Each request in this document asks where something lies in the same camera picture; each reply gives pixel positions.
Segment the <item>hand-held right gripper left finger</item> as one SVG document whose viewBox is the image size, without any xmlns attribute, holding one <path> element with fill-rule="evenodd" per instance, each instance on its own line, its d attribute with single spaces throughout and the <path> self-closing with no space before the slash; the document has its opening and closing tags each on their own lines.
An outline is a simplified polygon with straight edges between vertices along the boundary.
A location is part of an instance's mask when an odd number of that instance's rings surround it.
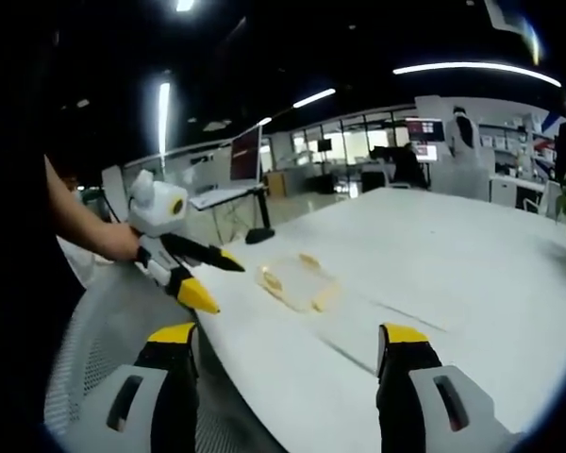
<svg viewBox="0 0 566 453">
<path fill-rule="evenodd" d="M 131 365 L 92 390 L 73 423 L 74 452 L 193 452 L 199 395 L 195 323 L 149 336 Z"/>
</svg>

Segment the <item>person's left hand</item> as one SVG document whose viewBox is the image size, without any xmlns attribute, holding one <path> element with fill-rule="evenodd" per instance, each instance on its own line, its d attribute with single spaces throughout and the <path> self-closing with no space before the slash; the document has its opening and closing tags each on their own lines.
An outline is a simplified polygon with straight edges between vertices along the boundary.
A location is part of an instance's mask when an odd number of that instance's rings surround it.
<svg viewBox="0 0 566 453">
<path fill-rule="evenodd" d="M 140 248 L 136 231 L 128 223 L 105 223 L 92 234 L 93 251 L 107 260 L 135 261 Z"/>
</svg>

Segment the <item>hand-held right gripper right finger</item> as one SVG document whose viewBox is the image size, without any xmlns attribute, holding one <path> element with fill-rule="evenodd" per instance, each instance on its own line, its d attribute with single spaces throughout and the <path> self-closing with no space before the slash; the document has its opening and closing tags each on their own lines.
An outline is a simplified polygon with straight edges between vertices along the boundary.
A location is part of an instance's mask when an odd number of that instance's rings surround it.
<svg viewBox="0 0 566 453">
<path fill-rule="evenodd" d="M 379 327 L 377 378 L 383 452 L 509 452 L 520 442 L 492 398 L 413 327 Z"/>
</svg>

